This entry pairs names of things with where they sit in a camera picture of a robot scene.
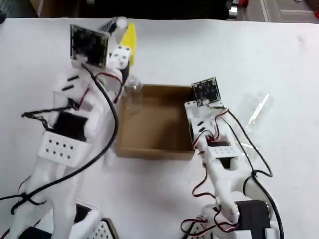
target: white table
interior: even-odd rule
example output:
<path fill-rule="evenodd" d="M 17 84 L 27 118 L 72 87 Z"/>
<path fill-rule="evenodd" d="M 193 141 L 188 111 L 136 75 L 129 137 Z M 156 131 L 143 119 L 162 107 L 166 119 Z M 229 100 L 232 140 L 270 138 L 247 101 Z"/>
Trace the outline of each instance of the white table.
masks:
<path fill-rule="evenodd" d="M 69 24 L 103 19 L 8 19 L 0 26 L 0 197 L 30 175 L 43 131 L 23 111 L 52 106 L 55 76 L 70 67 Z M 319 25 L 215 20 L 136 20 L 133 73 L 144 83 L 182 84 L 216 76 L 224 103 L 240 113 L 243 93 L 274 99 L 259 142 L 274 171 L 266 179 L 287 239 L 315 239 L 319 226 Z M 193 198 L 200 160 L 116 158 L 87 170 L 80 199 L 99 205 L 122 239 L 180 238 L 180 222 L 209 198 Z M 213 190 L 207 183 L 203 190 Z M 0 232 L 16 200 L 0 202 Z"/>

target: black circuit board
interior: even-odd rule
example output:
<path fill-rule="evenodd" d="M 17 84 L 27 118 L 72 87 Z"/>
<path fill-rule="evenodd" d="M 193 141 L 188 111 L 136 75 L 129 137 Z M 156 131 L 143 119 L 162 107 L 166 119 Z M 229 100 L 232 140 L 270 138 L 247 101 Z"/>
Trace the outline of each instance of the black circuit board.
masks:
<path fill-rule="evenodd" d="M 87 64 L 105 68 L 108 35 L 71 25 L 71 59 L 87 57 Z"/>
<path fill-rule="evenodd" d="M 221 100 L 216 77 L 193 83 L 191 86 L 198 106 Z"/>

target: yellow object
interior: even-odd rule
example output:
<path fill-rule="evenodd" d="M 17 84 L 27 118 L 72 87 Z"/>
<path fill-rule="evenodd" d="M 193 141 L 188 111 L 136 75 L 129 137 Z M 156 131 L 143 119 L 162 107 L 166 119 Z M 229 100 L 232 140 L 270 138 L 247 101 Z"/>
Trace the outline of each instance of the yellow object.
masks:
<path fill-rule="evenodd" d="M 126 30 L 120 46 L 128 46 L 131 49 L 131 56 L 130 56 L 130 66 L 134 65 L 135 59 L 135 49 L 136 49 L 136 32 L 135 32 L 135 25 L 132 21 L 129 22 L 128 29 Z"/>

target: transparent plastic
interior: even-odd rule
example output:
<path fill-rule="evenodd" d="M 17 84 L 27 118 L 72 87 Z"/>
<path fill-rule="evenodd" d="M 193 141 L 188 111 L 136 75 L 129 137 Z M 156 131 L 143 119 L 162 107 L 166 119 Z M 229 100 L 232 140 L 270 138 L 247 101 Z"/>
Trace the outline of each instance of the transparent plastic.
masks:
<path fill-rule="evenodd" d="M 274 104 L 274 99 L 270 94 L 260 92 L 256 94 L 245 94 L 238 112 L 238 119 L 253 141 L 257 149 L 259 149 L 257 133 L 262 125 L 262 121 L 268 114 Z M 247 141 L 243 134 L 240 134 L 239 141 L 250 158 L 257 156 L 256 151 Z"/>
<path fill-rule="evenodd" d="M 125 110 L 137 112 L 142 107 L 142 87 L 141 81 L 134 75 L 129 75 L 124 85 L 124 95 L 127 99 Z"/>

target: cardboard box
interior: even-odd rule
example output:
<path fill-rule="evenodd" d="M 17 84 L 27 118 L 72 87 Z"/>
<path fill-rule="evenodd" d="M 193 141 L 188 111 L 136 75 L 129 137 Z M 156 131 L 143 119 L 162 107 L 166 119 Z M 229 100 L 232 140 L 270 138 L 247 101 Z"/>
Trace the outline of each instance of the cardboard box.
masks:
<path fill-rule="evenodd" d="M 191 87 L 143 85 L 142 108 L 126 110 L 122 97 L 116 154 L 145 159 L 191 160 L 189 124 L 184 104 L 194 99 Z"/>

